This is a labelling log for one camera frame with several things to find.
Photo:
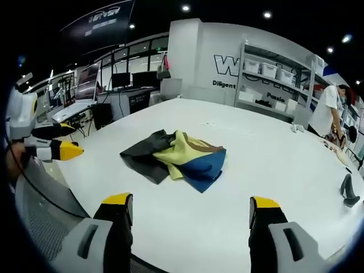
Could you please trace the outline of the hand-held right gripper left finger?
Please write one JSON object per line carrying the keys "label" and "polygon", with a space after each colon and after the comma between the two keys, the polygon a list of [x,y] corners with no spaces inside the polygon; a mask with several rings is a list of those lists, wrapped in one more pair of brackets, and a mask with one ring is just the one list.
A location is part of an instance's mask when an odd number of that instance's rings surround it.
{"label": "hand-held right gripper left finger", "polygon": [[56,272],[130,272],[133,195],[103,200],[93,218],[84,218],[64,238],[53,260]]}

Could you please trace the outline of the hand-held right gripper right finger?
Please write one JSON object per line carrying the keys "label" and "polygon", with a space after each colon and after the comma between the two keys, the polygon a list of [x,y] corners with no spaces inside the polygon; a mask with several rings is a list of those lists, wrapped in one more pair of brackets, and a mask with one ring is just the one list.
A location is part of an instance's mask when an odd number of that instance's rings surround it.
{"label": "hand-held right gripper right finger", "polygon": [[326,272],[318,243],[272,199],[250,197],[251,272]]}

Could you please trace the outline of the person's left hand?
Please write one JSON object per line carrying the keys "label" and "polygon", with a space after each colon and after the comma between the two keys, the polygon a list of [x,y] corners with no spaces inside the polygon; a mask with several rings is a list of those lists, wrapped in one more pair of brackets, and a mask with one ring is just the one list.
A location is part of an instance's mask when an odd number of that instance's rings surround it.
{"label": "person's left hand", "polygon": [[23,157],[26,154],[22,142],[12,143],[6,150],[6,177],[9,183],[16,183],[23,172]]}

